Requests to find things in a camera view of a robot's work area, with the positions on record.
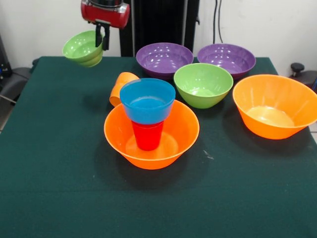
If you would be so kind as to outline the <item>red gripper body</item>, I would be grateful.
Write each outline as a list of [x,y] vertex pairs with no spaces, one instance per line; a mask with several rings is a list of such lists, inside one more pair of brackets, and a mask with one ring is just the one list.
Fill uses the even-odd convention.
[[81,14],[89,23],[123,29],[129,19],[130,5],[122,0],[82,0]]

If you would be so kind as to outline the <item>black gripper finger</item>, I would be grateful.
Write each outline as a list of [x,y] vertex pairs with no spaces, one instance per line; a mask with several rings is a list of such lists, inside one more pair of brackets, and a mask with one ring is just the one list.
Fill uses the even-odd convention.
[[101,34],[101,25],[97,24],[95,29],[95,47],[97,48],[103,41]]
[[109,25],[104,24],[103,28],[105,30],[105,35],[103,38],[103,50],[107,51],[109,50],[109,35],[110,35],[110,29],[109,29]]

